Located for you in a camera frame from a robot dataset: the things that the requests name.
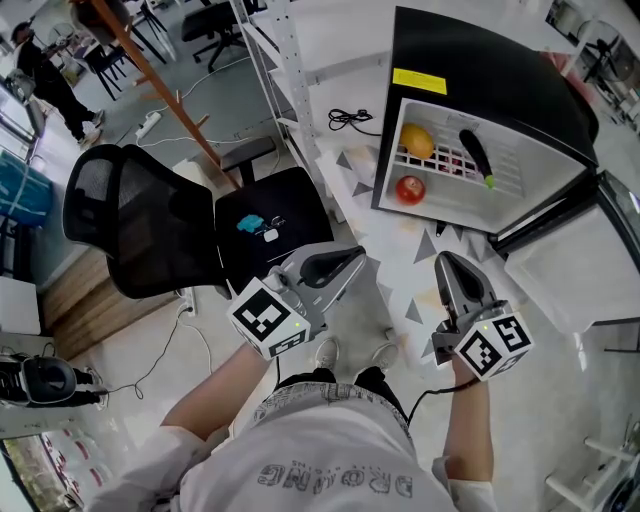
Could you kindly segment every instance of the person standing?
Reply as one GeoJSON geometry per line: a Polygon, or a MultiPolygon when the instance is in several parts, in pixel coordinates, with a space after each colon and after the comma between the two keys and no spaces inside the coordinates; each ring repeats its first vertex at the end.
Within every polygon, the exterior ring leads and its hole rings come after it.
{"type": "Polygon", "coordinates": [[[33,43],[35,33],[28,22],[19,23],[11,34],[16,45],[16,67],[35,81],[33,93],[58,109],[65,124],[82,149],[88,149],[100,138],[101,130],[84,132],[83,121],[98,128],[104,120],[104,110],[92,112],[80,103],[60,71],[49,59],[62,47],[45,49],[33,43]]]}

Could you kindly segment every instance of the orange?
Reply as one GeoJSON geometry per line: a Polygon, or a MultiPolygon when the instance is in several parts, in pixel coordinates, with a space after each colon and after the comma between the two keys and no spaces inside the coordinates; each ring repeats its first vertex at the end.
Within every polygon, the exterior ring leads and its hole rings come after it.
{"type": "Polygon", "coordinates": [[[400,132],[400,144],[413,156],[428,160],[433,155],[433,139],[429,132],[414,123],[405,123],[400,132]]]}

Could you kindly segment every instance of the white wall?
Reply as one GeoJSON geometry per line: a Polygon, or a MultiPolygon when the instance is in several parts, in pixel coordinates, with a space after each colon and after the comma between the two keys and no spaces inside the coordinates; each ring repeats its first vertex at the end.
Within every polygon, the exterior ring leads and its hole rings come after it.
{"type": "Polygon", "coordinates": [[[4,457],[0,456],[0,510],[2,512],[33,512],[20,489],[11,479],[4,457]]]}
{"type": "Polygon", "coordinates": [[[2,0],[2,17],[5,23],[13,27],[33,16],[47,0],[2,0]]]}
{"type": "Polygon", "coordinates": [[[49,44],[49,33],[54,25],[59,23],[71,24],[69,4],[66,0],[50,0],[47,2],[47,4],[36,13],[36,18],[33,20],[31,27],[45,44],[49,44]]]}

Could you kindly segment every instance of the black office chair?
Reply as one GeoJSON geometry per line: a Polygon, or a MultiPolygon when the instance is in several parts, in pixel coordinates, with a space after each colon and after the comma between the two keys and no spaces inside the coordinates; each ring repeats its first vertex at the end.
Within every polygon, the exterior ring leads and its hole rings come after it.
{"type": "MultiPolygon", "coordinates": [[[[234,160],[236,167],[246,160],[234,160]]],[[[304,169],[244,181],[243,188],[216,201],[214,216],[208,189],[173,173],[143,149],[96,146],[80,156],[71,173],[64,233],[104,251],[116,287],[128,297],[214,285],[230,298],[227,279],[239,293],[298,247],[333,240],[304,169]],[[252,214],[269,225],[275,218],[284,221],[278,238],[267,242],[241,231],[238,224],[252,214]]]]}
{"type": "MultiPolygon", "coordinates": [[[[213,64],[222,53],[222,50],[232,45],[246,48],[246,45],[240,41],[242,34],[233,32],[233,26],[237,24],[237,20],[229,2],[211,5],[209,0],[201,1],[206,7],[188,14],[182,22],[182,40],[189,42],[204,36],[213,39],[216,34],[220,35],[218,41],[201,48],[193,54],[194,60],[199,63],[202,53],[217,48],[207,65],[209,73],[211,73],[213,64]]],[[[257,0],[244,0],[244,5],[249,14],[253,14],[258,10],[257,0]]]]}
{"type": "Polygon", "coordinates": [[[127,59],[136,68],[138,67],[138,65],[131,59],[131,57],[129,57],[122,46],[109,45],[109,47],[111,49],[110,53],[106,53],[104,51],[104,48],[100,46],[96,50],[89,53],[84,60],[91,71],[98,77],[98,80],[100,80],[100,83],[105,88],[111,99],[113,101],[116,101],[116,98],[107,85],[105,78],[109,82],[111,82],[111,85],[113,85],[118,92],[122,92],[122,89],[120,89],[120,87],[118,87],[118,84],[114,82],[114,80],[119,80],[118,75],[116,74],[116,70],[122,75],[123,78],[126,78],[124,71],[122,71],[122,69],[118,67],[118,62],[122,63],[123,59],[127,59]],[[108,70],[111,70],[114,80],[112,80],[107,73],[108,70]]]}

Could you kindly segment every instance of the red apple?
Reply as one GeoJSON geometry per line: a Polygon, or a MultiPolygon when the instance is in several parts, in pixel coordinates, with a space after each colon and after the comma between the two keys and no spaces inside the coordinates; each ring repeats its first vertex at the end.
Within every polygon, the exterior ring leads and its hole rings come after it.
{"type": "Polygon", "coordinates": [[[418,204],[427,192],[424,183],[415,176],[405,176],[396,183],[396,197],[407,206],[418,204]]]}

